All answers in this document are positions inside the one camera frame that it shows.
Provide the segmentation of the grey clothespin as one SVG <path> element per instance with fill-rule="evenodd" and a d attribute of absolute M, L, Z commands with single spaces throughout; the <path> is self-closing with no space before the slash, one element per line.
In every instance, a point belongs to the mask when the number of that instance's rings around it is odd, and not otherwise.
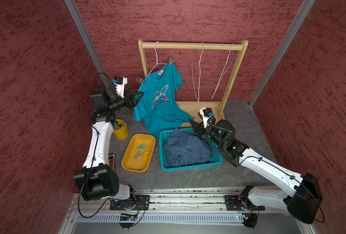
<path fill-rule="evenodd" d="M 135 160 L 138 159 L 139 157 L 141 157 L 143 155 L 143 153 L 141 153 L 140 151 L 137 152 L 136 156 L 135 156 Z"/>
<path fill-rule="evenodd" d="M 140 84 L 146 84 L 146 82 L 145 82 L 144 79 L 137 78 L 136 80 L 137 80 L 137 82 L 140 83 Z"/>

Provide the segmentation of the teal t-shirt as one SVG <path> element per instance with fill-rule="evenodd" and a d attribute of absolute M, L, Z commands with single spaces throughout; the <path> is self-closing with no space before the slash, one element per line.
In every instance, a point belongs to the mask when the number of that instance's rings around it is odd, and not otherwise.
<path fill-rule="evenodd" d="M 173 63 L 149 74 L 139 88 L 143 97 L 134 108 L 133 119 L 144 121 L 148 132 L 154 136 L 193 120 L 194 117 L 180 109 L 176 102 L 176 91 L 182 84 L 182 76 Z"/>

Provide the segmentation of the grey-blue t-shirt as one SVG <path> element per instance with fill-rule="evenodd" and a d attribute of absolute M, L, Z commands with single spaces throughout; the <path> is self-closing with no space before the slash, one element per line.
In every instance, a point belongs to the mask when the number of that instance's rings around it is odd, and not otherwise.
<path fill-rule="evenodd" d="M 169 167 L 183 167 L 205 164 L 210 161 L 211 150 L 198 135 L 183 132 L 176 128 L 166 140 L 163 148 L 166 151 Z"/>

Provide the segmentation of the white wire hanger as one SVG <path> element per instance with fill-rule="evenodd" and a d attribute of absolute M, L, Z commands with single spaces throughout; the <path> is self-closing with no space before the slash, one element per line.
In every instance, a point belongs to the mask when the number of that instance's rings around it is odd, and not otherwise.
<path fill-rule="evenodd" d="M 157 72 L 158 70 L 161 70 L 165 65 L 166 63 L 164 62 L 160 62 L 159 61 L 159 57 L 158 57 L 158 52 L 157 52 L 157 45 L 159 44 L 160 42 L 159 41 L 156 41 L 154 43 L 154 52 L 155 52 L 155 65 L 153 66 L 153 68 L 151 68 L 148 72 L 148 75 L 150 75 L 151 73 L 154 73 L 154 72 Z"/>
<path fill-rule="evenodd" d="M 204 43 L 201 42 L 202 45 L 202 50 L 199 56 L 199 60 L 198 60 L 198 82 L 197 82 L 197 89 L 195 88 L 195 84 L 194 84 L 194 63 L 191 64 L 191 68 L 192 68 L 192 81 L 193 81 L 193 89 L 194 89 L 194 95 L 196 98 L 197 102 L 200 102 L 200 85 L 201 85 L 201 60 L 202 60 L 202 56 L 203 56 L 203 52 L 204 52 Z"/>
<path fill-rule="evenodd" d="M 216 93 L 217 93 L 217 90 L 218 90 L 218 88 L 219 88 L 219 86 L 220 86 L 220 84 L 221 84 L 221 81 L 222 81 L 224 75 L 226 74 L 226 72 L 228 71 L 228 69 L 230 68 L 230 66 L 231 66 L 232 63 L 233 63 L 233 60 L 229 60 L 232 46 L 233 46 L 233 44 L 231 44 L 231 46 L 230 46 L 230 49 L 229 49 L 229 51 L 228 51 L 228 55 L 227 55 L 226 62 L 225 62 L 225 64 L 224 64 L 224 66 L 223 66 L 222 72 L 221 72 L 221 74 L 220 74 L 220 77 L 219 77 L 219 79 L 218 79 L 218 82 L 217 82 L 217 84 L 216 84 L 216 87 L 215 87 L 215 90 L 214 90 L 214 92 L 213 92 L 213 95 L 212 95 L 211 99 L 213 99 L 213 98 L 215 97 L 215 95 L 216 95 Z"/>

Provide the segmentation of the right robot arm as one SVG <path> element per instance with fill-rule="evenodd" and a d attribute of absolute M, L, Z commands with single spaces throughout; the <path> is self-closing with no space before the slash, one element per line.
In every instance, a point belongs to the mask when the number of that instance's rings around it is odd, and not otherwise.
<path fill-rule="evenodd" d="M 301 175 L 286 169 L 260 155 L 247 144 L 235 138 L 235 128 L 229 121 L 214 123 L 211 117 L 208 123 L 190 120 L 194 132 L 209 138 L 218 148 L 220 155 L 234 167 L 243 166 L 263 176 L 278 190 L 263 190 L 255 186 L 246 186 L 238 197 L 244 210 L 267 206 L 288 211 L 299 221 L 312 224 L 316 221 L 323 197 L 316 176 Z"/>

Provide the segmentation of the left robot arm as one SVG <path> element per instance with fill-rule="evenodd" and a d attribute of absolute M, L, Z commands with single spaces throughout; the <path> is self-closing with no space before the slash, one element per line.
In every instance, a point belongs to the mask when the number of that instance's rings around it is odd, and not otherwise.
<path fill-rule="evenodd" d="M 135 92 L 121 97 L 115 88 L 102 86 L 91 90 L 90 97 L 95 108 L 90 120 L 91 144 L 82 169 L 76 170 L 73 175 L 85 201 L 102 198 L 128 200 L 132 197 L 132 188 L 119 182 L 118 175 L 109 165 L 108 157 L 116 112 L 123 107 L 136 107 L 143 96 L 142 92 Z"/>

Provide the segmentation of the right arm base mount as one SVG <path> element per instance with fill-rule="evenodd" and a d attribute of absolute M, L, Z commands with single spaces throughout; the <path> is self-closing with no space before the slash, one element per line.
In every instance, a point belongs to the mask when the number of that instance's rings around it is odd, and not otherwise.
<path fill-rule="evenodd" d="M 254 205 L 248 198 L 239 197 L 233 195 L 224 196 L 226 209 L 228 211 L 242 211 L 242 212 L 251 212 L 251 211 L 265 211 L 264 206 Z"/>

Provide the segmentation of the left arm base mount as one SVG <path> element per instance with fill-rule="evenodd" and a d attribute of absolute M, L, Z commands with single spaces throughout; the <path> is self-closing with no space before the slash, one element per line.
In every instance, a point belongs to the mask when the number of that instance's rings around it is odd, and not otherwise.
<path fill-rule="evenodd" d="M 136 195 L 127 200 L 112 200 L 111 211 L 147 211 L 149 209 L 150 195 Z"/>

